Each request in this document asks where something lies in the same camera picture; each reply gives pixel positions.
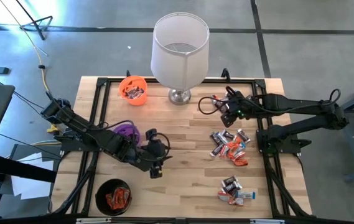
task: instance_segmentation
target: table lamp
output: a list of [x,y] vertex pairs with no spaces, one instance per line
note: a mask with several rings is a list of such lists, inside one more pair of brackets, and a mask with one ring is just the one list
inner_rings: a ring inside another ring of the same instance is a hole
[[209,36],[203,19],[190,13],[174,12],[157,21],[151,70],[160,84],[170,88],[173,104],[188,103],[190,89],[206,77]]

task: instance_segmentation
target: small orange bucket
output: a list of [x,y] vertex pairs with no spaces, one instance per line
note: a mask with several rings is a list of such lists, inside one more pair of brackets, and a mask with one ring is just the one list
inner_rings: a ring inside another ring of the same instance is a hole
[[[129,96],[129,92],[132,90],[143,91],[137,98]],[[126,99],[128,103],[134,106],[141,106],[146,102],[147,98],[147,83],[144,77],[131,75],[121,81],[119,86],[119,94],[123,99]]]

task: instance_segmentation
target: lamp base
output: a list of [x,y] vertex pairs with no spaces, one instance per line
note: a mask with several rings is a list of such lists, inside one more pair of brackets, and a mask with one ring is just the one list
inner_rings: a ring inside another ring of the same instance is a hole
[[175,105],[184,105],[187,104],[190,100],[191,94],[190,91],[180,91],[170,89],[169,91],[169,100]]

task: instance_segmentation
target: white paper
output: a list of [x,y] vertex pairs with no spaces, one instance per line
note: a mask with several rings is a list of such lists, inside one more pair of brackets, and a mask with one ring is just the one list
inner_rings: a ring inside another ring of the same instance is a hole
[[[37,167],[52,170],[54,167],[53,161],[41,162],[40,164],[32,164]],[[51,183],[41,180],[29,180],[29,190],[23,191],[21,199],[30,199],[38,197],[47,197],[50,195]]]
[[[40,152],[40,153],[35,153],[32,155],[29,155],[23,159],[19,159],[18,161],[22,161],[22,163],[25,163],[25,164],[33,164],[33,163],[42,162],[41,157],[42,157],[42,155]],[[21,194],[22,191],[24,190],[25,186],[23,185],[23,179],[26,179],[26,178],[11,176],[12,189],[14,191],[14,196]]]

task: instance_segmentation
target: black bowl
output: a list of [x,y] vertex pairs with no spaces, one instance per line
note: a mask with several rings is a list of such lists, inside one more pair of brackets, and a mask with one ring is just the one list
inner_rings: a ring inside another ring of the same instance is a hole
[[[129,193],[129,198],[127,201],[127,205],[125,208],[120,208],[120,209],[110,209],[110,206],[108,205],[108,203],[106,202],[106,195],[107,194],[112,194],[114,193],[114,190],[116,190],[118,187],[125,187],[127,188],[130,193]],[[98,191],[96,192],[95,195],[95,202],[96,202],[96,207],[98,208],[98,210],[105,215],[109,215],[109,216],[117,216],[117,215],[121,215],[124,212],[126,212],[126,210],[128,209],[130,203],[131,203],[131,189],[128,187],[128,184],[120,179],[110,179],[108,181],[106,181],[105,183],[103,183],[101,185],[101,187],[98,189]]]

